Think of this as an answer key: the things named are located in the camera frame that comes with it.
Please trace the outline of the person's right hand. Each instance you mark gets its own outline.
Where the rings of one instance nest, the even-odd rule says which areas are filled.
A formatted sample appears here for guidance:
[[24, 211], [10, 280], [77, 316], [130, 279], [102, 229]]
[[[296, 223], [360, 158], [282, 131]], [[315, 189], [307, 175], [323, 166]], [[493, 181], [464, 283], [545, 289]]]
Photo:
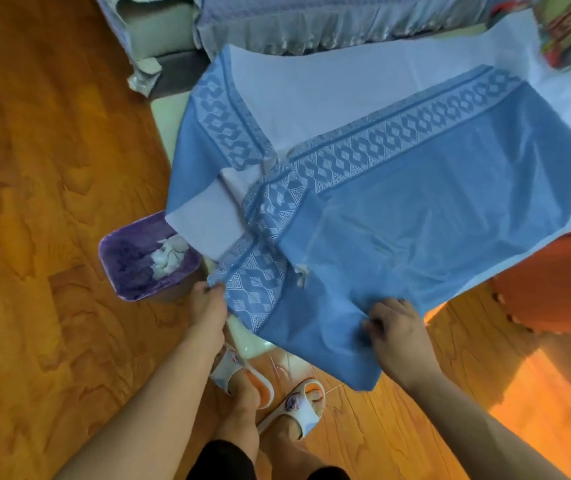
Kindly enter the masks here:
[[407, 394], [414, 395], [442, 375], [425, 322], [407, 300], [384, 298], [368, 319], [385, 322], [386, 341], [370, 341], [371, 346], [383, 373]]

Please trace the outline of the white slipper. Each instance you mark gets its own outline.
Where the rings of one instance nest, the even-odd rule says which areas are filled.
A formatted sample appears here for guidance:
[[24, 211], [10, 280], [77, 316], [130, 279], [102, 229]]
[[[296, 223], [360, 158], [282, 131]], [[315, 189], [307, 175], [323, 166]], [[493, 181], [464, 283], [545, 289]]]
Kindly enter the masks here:
[[230, 344], [223, 344], [213, 365], [209, 379], [226, 394], [232, 395], [230, 382], [234, 376], [243, 373], [248, 376], [250, 383], [258, 391], [258, 409], [265, 410], [271, 406], [274, 400], [273, 385], [262, 373], [243, 359]]
[[319, 423], [322, 414], [313, 407], [314, 401], [308, 397], [309, 392], [318, 393], [318, 402], [325, 405], [326, 392], [322, 383], [317, 379], [308, 378], [297, 385], [291, 393], [257, 426], [258, 433], [262, 435], [269, 427], [281, 417], [292, 419], [298, 426], [297, 440], [305, 438]]

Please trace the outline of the orange fabric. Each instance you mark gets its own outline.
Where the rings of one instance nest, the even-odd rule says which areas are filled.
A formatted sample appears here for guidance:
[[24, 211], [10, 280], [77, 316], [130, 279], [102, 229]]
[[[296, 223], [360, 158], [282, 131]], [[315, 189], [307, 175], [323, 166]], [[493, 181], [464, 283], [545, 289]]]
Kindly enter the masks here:
[[536, 332], [571, 333], [571, 232], [490, 282], [510, 321]]

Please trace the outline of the person's left hand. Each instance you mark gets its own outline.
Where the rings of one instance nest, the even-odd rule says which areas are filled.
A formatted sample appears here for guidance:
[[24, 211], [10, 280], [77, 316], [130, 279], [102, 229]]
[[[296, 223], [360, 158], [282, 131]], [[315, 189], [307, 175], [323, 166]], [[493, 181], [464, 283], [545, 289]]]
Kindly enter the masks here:
[[196, 284], [190, 296], [190, 322], [187, 334], [219, 349], [224, 343], [224, 326], [228, 317], [226, 300], [196, 300]]

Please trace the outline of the black shorts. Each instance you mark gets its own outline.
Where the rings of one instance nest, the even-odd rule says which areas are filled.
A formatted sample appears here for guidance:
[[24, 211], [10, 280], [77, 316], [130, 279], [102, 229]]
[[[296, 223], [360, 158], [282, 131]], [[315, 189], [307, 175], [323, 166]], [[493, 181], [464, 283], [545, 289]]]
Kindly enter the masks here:
[[[201, 450], [185, 480], [258, 480], [254, 464], [242, 450], [225, 440], [212, 440]], [[322, 467], [307, 480], [351, 480], [339, 467]]]

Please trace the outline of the person's left forearm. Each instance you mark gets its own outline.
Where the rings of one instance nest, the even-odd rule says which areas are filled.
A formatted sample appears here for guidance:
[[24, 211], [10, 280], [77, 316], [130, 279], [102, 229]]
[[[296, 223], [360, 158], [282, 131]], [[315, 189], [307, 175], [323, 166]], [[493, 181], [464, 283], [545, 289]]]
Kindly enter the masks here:
[[222, 329], [189, 328], [146, 384], [53, 480], [172, 480], [223, 343]]

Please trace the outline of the person's left leg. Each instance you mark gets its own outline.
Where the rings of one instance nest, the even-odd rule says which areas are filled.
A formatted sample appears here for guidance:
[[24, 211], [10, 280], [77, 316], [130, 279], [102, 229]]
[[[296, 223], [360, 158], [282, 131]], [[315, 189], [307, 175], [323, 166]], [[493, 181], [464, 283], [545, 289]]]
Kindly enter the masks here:
[[261, 398], [252, 377], [253, 375], [246, 369], [233, 374], [228, 384], [232, 406], [217, 427], [213, 438], [235, 445], [255, 464], [259, 448], [259, 434], [255, 420]]

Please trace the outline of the person's right leg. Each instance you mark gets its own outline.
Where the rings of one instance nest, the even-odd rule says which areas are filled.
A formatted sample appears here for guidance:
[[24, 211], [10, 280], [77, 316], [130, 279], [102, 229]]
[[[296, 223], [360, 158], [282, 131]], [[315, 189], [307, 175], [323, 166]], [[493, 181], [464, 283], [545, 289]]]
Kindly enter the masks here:
[[300, 441], [301, 429], [292, 417], [279, 416], [260, 436], [260, 451], [271, 465], [271, 480], [308, 480], [326, 464]]

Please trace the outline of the blue frilled bedspread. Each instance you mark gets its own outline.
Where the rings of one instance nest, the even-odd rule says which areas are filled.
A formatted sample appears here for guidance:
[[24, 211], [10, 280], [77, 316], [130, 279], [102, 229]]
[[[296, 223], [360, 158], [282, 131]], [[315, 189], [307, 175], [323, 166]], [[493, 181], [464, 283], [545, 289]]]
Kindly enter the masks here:
[[514, 0], [194, 1], [194, 42], [214, 59], [228, 44], [304, 55], [461, 29], [485, 23], [494, 8]]

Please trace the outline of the person's right forearm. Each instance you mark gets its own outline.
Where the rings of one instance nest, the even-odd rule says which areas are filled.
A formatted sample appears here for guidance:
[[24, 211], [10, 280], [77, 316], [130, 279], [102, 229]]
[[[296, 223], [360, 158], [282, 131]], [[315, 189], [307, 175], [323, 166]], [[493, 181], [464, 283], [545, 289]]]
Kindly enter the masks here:
[[470, 480], [570, 480], [442, 372], [398, 384], [414, 400]]

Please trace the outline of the person's leg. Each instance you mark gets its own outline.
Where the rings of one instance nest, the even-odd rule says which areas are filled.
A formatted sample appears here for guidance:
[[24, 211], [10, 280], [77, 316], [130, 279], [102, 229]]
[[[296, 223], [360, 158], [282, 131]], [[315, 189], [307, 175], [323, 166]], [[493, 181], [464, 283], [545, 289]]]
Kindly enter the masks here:
[[292, 417], [279, 416], [260, 436], [260, 451], [271, 465], [271, 480], [308, 480], [326, 464], [300, 441], [301, 429]]
[[213, 438], [235, 445], [255, 464], [259, 448], [259, 434], [255, 420], [261, 398], [252, 377], [253, 375], [246, 369], [233, 374], [228, 384], [232, 406], [217, 427]]

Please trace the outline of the crumpled white tissue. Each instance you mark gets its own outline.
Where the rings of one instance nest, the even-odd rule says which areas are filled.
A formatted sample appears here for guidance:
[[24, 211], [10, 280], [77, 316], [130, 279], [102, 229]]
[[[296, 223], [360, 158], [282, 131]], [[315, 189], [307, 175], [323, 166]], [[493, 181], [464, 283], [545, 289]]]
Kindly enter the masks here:
[[182, 264], [189, 244], [180, 235], [157, 241], [160, 247], [150, 255], [154, 280], [161, 280], [176, 271]]

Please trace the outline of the purple waste bin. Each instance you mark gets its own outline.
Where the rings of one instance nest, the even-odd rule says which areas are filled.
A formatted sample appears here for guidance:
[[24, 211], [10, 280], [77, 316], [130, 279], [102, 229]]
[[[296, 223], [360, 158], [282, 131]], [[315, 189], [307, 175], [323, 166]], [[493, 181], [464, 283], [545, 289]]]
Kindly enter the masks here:
[[191, 246], [168, 274], [153, 269], [153, 254], [177, 236], [166, 222], [165, 211], [160, 210], [101, 239], [98, 257], [119, 298], [128, 302], [173, 301], [189, 294], [197, 282], [204, 280], [202, 256]]

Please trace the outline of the blue patterned cloth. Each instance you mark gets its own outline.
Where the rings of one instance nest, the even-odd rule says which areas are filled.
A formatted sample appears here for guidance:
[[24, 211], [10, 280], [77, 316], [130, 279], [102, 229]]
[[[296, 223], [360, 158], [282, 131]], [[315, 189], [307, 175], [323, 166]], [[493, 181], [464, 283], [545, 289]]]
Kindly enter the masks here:
[[227, 45], [191, 90], [165, 217], [248, 329], [372, 390], [377, 301], [425, 314], [571, 230], [571, 64], [530, 9], [473, 36]]

